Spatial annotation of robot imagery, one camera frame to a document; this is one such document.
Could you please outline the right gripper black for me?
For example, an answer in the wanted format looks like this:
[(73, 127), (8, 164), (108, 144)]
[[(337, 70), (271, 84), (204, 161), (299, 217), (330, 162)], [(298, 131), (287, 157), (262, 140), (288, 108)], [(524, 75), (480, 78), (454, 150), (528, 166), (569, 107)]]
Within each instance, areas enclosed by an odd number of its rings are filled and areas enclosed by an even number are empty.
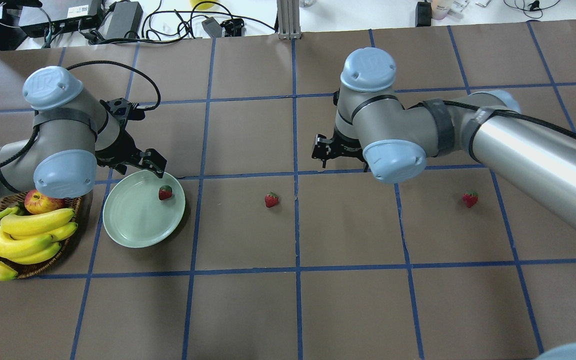
[(368, 98), (368, 92), (353, 89), (338, 89), (334, 92), (333, 136), (327, 138), (323, 134), (318, 134), (311, 151), (311, 158), (320, 160), (323, 169), (327, 168), (329, 160), (339, 157), (356, 158), (366, 163), (352, 115), (358, 109), (358, 105)]

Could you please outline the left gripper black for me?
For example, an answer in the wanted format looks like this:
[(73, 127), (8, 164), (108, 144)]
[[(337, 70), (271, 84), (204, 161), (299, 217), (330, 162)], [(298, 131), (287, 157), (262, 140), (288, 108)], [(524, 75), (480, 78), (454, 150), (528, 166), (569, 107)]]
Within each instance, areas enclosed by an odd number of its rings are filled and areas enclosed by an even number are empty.
[(102, 132), (110, 124), (118, 125), (116, 134), (110, 132), (110, 145), (95, 151), (96, 164), (99, 167), (109, 167), (119, 173), (126, 173), (127, 167), (147, 170), (157, 178), (162, 179), (167, 166), (167, 159), (154, 148), (141, 151), (137, 148), (133, 137), (127, 132), (128, 121), (142, 121), (146, 118), (146, 110), (139, 108), (138, 103), (125, 98), (114, 100), (99, 100), (107, 112), (106, 121), (101, 127)]

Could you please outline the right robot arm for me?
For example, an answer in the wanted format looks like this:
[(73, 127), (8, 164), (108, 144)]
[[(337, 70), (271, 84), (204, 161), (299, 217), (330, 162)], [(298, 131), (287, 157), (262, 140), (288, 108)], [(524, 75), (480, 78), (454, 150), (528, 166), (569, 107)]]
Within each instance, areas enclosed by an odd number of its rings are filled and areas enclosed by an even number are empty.
[(406, 108), (393, 88), (396, 70), (381, 48), (346, 57), (333, 135), (315, 137), (313, 159), (356, 158), (394, 185), (421, 174), (430, 158), (463, 151), (576, 230), (576, 133), (522, 114), (500, 89)]

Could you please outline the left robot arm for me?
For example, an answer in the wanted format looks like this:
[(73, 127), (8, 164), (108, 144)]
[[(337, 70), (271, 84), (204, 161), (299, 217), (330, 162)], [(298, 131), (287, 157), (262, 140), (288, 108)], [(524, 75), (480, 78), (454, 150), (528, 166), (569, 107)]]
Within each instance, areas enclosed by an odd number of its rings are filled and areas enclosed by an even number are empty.
[(37, 190), (51, 198), (79, 198), (95, 185), (98, 167), (125, 174), (129, 166), (162, 178), (167, 160), (137, 148), (128, 121), (154, 106), (126, 98), (102, 100), (61, 66), (34, 71), (22, 95), (35, 114), (28, 140), (0, 145), (0, 199)]

